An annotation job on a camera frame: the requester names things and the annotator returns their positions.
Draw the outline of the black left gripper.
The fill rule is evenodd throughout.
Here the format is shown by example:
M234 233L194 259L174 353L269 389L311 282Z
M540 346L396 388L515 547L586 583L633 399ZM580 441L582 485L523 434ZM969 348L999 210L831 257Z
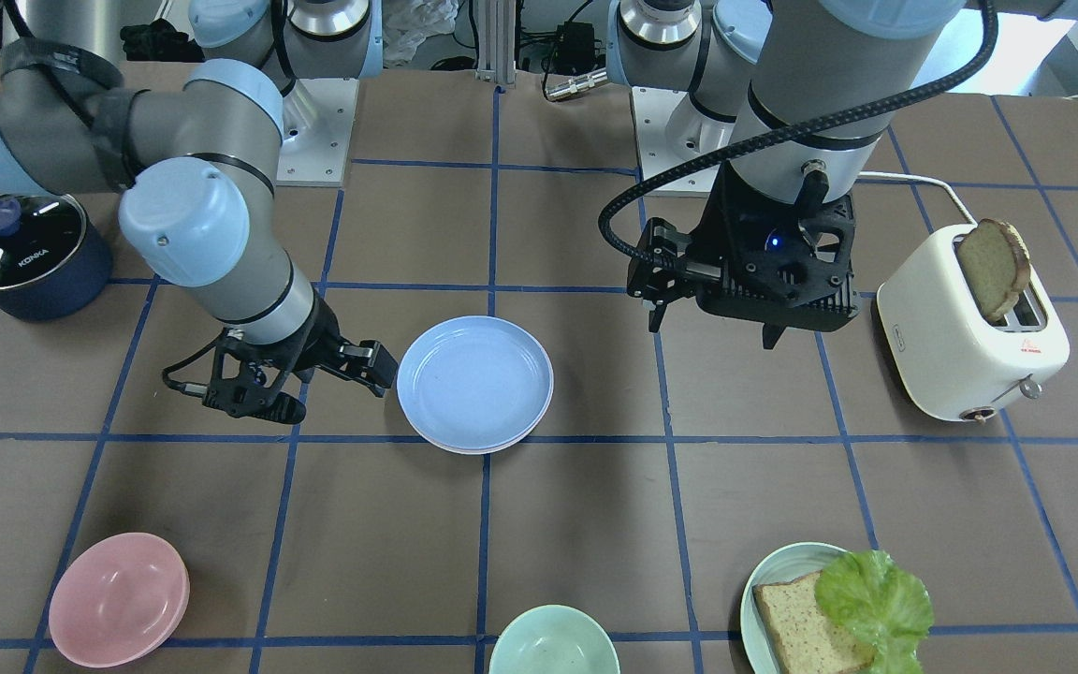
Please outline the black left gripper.
M648 307L648 330L662 328L671 303L696 295L703 287L719 289L732 280L740 260L740 178L731 165L716 171L697 226L689 233L667 219L651 217L642 226L641 257L630 261L626 290Z

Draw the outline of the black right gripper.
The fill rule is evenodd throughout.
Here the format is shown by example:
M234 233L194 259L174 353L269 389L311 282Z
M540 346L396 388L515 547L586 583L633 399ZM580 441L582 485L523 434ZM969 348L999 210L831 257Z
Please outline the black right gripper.
M295 373L309 381L307 371L322 370L330 375L362 385L367 389L391 389L399 371L398 360L378 341L354 343L343 338L338 318L318 291L304 324L290 336L261 344L262 359L278 370Z

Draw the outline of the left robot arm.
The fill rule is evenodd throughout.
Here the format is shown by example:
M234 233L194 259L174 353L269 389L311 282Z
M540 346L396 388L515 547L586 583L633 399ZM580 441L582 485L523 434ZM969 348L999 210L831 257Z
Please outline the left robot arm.
M896 111L989 63L1001 14L1078 20L1078 1L976 1L983 29L953 72L916 82L967 1L616 1L607 77L685 91L730 126L719 149L630 187L602 210L628 257L626 293L658 332L671 303L783 330L835 331L859 312L851 191Z

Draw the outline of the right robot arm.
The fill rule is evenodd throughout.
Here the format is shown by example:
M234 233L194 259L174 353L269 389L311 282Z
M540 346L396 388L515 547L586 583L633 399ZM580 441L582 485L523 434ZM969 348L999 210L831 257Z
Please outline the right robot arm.
M196 350L205 383L177 393L240 415L292 404L290 376L316 370L384 396L393 358L346 340L337 316L272 223L294 78L284 1L202 1L207 47L176 91L133 90L119 63L118 1L5 1L0 51L0 307L43 321L84 307L108 280L102 235L79 204L119 196L124 239L164 281L182 287L221 331Z

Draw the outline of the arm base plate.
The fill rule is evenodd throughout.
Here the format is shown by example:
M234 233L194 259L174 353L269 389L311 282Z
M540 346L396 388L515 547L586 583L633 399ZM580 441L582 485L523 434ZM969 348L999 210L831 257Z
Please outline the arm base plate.
M632 107L645 180L723 148L735 126L703 114L685 91L633 88Z
M343 187L359 90L357 80L296 81L284 98L278 185Z

